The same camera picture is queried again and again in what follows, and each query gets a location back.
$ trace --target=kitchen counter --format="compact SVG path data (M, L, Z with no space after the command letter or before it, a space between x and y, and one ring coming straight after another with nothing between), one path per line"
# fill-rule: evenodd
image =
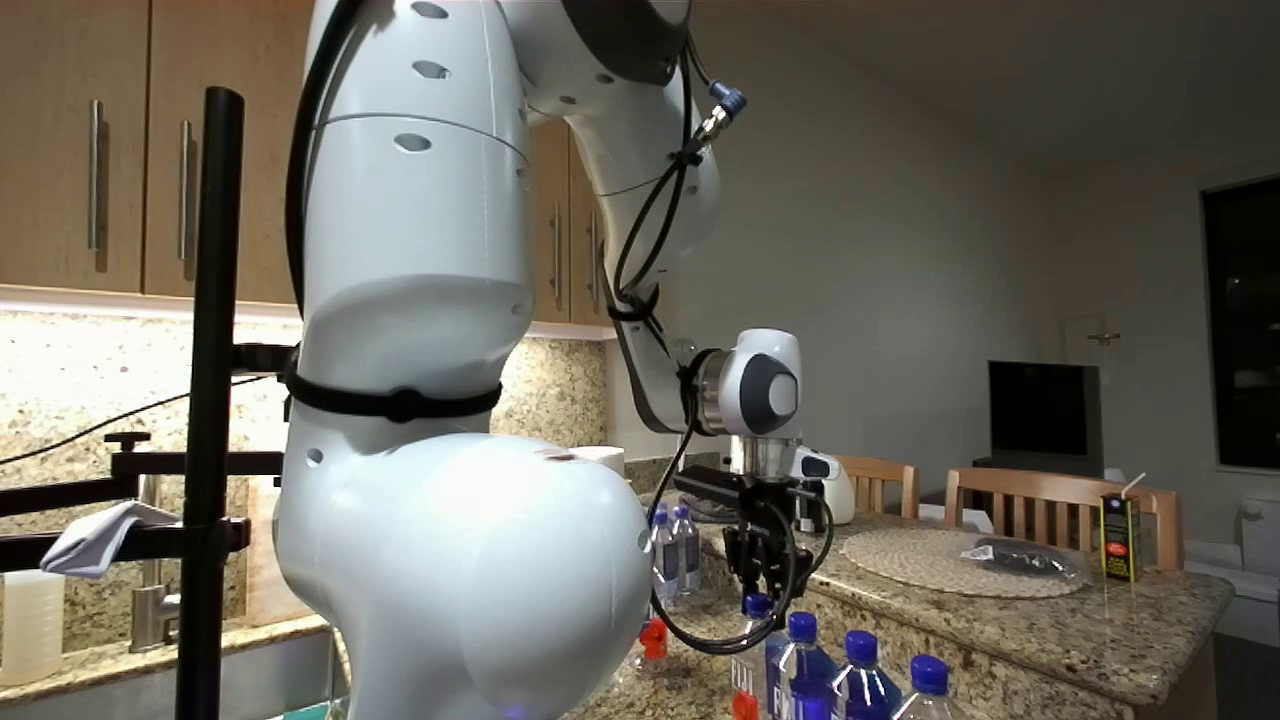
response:
M840 557L846 537L793 605L822 617L822 643L832 656L850 629L882 636L882 662L900 685L917 652L946 656L954 701L970 720L1213 714L1213 622L1234 599L1225 581L1095 581L1053 599L982 599L855 573ZM702 636L738 636L730 573L710 566L716 566L710 608L678 618ZM702 656L671 641L668 666L625 662L567 720L719 720L730 690L730 656Z
M272 643L286 636L329 632L319 617L298 618L229 618L223 652ZM63 662L43 676L10 676L0 670L0 704L57 694L67 686L87 686L122 676L142 676L152 666L178 662L178 643L152 652L127 652L127 643L102 643L83 652L63 652Z
M855 573L837 548L818 589L850 611L871 611L946 636L1125 704L1164 704L1234 599L1215 576L1093 581L1071 597L991 599L911 589Z

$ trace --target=wooden chair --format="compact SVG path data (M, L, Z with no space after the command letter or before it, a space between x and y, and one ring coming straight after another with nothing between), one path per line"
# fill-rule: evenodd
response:
M860 517L883 517L898 498L906 520L921 517L917 462L883 456L840 456Z
M959 524L966 506L972 506L972 491L991 495L991 524L1002 537L1019 537L1038 542L1062 542L1095 553L1095 506L1106 491L1118 491L1118 480L1093 475L1049 475L1049 473L1017 473L1017 469L954 469L949 473L949 524ZM1185 566L1185 517L1180 495L1170 487L1131 487L1139 517L1152 517L1152 531L1139 524L1139 557L1146 542L1162 573Z

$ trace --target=window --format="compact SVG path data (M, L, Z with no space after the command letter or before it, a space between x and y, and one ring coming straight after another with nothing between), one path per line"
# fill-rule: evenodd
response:
M1280 177L1200 197L1221 462L1280 469Z

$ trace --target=cabinet door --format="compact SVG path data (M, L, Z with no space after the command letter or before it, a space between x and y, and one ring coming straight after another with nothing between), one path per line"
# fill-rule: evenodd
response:
M0 282L136 292L148 0L4 0L0 32Z
M143 292L193 292L204 88L222 83L245 97L240 296L293 300L286 165L304 27L304 0L157 4Z
M567 122L534 126L534 320L567 324Z
M606 215L577 147L567 147L567 211L567 314L573 324L606 327Z

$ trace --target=blue bottle cap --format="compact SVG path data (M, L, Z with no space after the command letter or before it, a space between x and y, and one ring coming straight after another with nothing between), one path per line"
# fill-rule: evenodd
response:
M949 694L954 666L938 656L911 656L911 686L926 694Z
M818 643L818 617L812 617L812 611L793 611L793 617L788 617L788 636L793 636L795 643Z
M846 656L855 666L878 666L878 636L871 632L850 632L846 636Z
M744 597L744 617L748 618L765 618L773 611L773 599L768 597L759 597L759 590L748 590Z

